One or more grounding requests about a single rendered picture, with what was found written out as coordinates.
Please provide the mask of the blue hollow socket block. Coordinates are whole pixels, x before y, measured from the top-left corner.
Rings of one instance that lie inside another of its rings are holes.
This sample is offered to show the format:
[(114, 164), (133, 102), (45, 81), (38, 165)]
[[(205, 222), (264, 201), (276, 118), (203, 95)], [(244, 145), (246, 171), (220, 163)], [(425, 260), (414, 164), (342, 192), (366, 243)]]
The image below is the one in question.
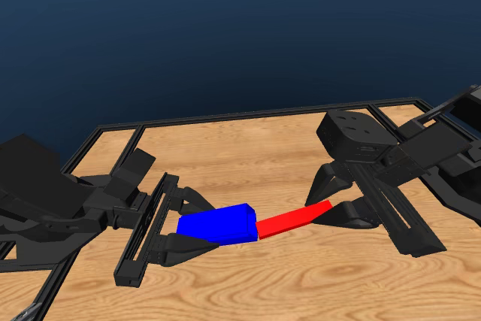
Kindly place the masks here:
[(177, 234), (200, 238), (220, 246), (258, 240), (256, 212), (247, 203), (184, 215)]

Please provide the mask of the thin red peg bar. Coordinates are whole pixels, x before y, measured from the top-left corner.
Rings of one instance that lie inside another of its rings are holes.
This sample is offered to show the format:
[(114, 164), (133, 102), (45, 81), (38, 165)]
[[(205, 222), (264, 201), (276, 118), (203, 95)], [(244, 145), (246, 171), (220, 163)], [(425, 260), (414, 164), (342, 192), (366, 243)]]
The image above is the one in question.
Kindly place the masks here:
[(256, 222), (259, 240), (269, 238), (312, 223), (314, 219), (331, 210), (333, 205), (329, 200), (321, 201), (310, 206), (282, 213), (275, 217)]

